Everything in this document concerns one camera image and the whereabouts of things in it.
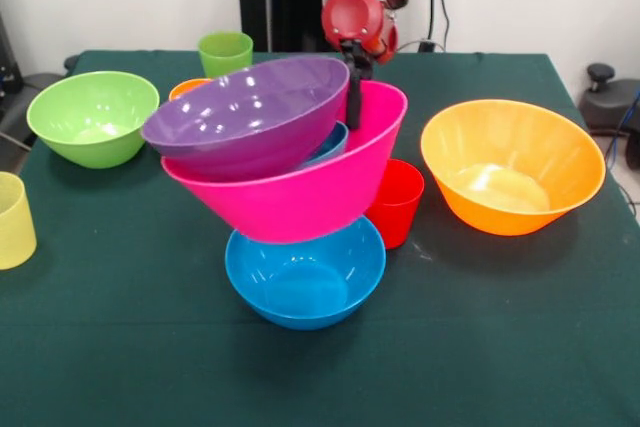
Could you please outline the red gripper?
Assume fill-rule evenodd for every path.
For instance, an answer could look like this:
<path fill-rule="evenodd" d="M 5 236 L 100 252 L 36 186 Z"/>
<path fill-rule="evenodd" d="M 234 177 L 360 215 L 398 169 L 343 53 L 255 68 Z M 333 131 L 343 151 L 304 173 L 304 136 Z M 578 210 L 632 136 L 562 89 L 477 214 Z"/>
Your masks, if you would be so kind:
<path fill-rule="evenodd" d="M 382 0 L 323 0 L 321 23 L 327 41 L 349 68 L 345 124 L 360 126 L 361 78 L 371 80 L 375 61 L 390 61 L 398 44 L 394 14 Z"/>

